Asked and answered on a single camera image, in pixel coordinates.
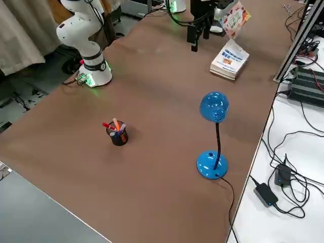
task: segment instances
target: white table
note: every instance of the white table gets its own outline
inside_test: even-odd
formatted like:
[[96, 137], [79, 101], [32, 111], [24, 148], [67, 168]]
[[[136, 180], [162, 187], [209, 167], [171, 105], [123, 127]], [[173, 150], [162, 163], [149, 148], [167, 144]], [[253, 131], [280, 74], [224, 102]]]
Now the white table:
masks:
[[[285, 84], [281, 84], [279, 87], [279, 90], [286, 89], [287, 85]], [[287, 100], [285, 95], [279, 95], [274, 101], [273, 108], [275, 121], [270, 132], [272, 149], [283, 140], [285, 134], [290, 132], [303, 130], [320, 134], [305, 121], [299, 102]], [[324, 109], [304, 104], [304, 111], [310, 123], [323, 131]], [[265, 141], [267, 141], [268, 128], [272, 119], [271, 113], [262, 135]], [[284, 159], [285, 153], [300, 174], [324, 183], [324, 138], [306, 134], [291, 135], [276, 150], [276, 154], [281, 160]], [[267, 149], [260, 141], [250, 170], [251, 175], [259, 183], [267, 183], [273, 172], [273, 168], [269, 165], [270, 161]], [[276, 186], [273, 180], [274, 176], [271, 178], [270, 187], [279, 199], [278, 206], [283, 210], [292, 208], [294, 205], [288, 201], [281, 188]], [[324, 197], [316, 188], [309, 186], [310, 199], [304, 207], [306, 217], [297, 219], [279, 213], [274, 207], [264, 207], [253, 192], [255, 187], [254, 182], [248, 179], [236, 211], [234, 230], [239, 243], [315, 243], [324, 241]], [[299, 192], [303, 191], [298, 184], [294, 184], [294, 188]], [[289, 189], [285, 191], [292, 197]], [[236, 243], [232, 232], [227, 242]]]

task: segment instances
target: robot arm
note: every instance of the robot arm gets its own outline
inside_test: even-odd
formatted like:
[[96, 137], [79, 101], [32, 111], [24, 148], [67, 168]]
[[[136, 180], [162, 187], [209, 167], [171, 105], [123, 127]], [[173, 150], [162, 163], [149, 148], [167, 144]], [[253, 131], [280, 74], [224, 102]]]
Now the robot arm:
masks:
[[79, 73], [86, 77], [90, 87], [108, 83], [112, 76], [100, 46], [89, 41], [103, 25], [103, 8], [100, 0], [61, 0], [62, 5], [74, 16], [65, 20], [56, 29], [60, 41], [76, 48], [84, 60]]
[[192, 44], [192, 51], [197, 52], [201, 34], [204, 39], [209, 39], [213, 20], [221, 19], [237, 2], [238, 0], [190, 0], [190, 11], [194, 21], [196, 20], [195, 24], [188, 25], [187, 31], [187, 41]]

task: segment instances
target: curtain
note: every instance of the curtain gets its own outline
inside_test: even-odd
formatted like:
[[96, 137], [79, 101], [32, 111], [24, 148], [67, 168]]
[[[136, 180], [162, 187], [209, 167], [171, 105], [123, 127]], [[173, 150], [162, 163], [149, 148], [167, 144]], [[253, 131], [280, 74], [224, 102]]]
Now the curtain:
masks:
[[60, 41], [51, 9], [45, 0], [0, 0], [0, 69], [5, 75], [34, 63]]

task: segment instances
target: red cable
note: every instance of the red cable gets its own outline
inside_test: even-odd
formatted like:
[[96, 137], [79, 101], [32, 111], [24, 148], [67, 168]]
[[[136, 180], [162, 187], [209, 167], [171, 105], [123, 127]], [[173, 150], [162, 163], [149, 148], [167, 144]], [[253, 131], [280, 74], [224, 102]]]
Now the red cable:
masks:
[[314, 70], [311, 69], [311, 71], [312, 71], [312, 73], [313, 73], [313, 75], [314, 75], [314, 79], [315, 79], [315, 82], [316, 82], [316, 84], [317, 84], [317, 87], [318, 87], [320, 90], [322, 90], [322, 92], [324, 93], [324, 89], [322, 88], [322, 86], [320, 85], [320, 83], [317, 81], [317, 78], [316, 78], [316, 75], [315, 75]]

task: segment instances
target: blue desk lamp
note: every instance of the blue desk lamp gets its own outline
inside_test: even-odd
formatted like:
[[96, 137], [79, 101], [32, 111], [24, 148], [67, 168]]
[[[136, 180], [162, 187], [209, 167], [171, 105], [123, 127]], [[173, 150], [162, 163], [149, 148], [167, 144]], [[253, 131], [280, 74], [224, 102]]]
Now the blue desk lamp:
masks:
[[219, 123], [225, 120], [229, 109], [227, 97], [219, 92], [206, 94], [200, 104], [201, 115], [216, 123], [217, 149], [206, 150], [197, 159], [197, 169], [208, 179], [219, 179], [227, 172], [227, 160], [221, 155], [221, 141], [219, 137]]

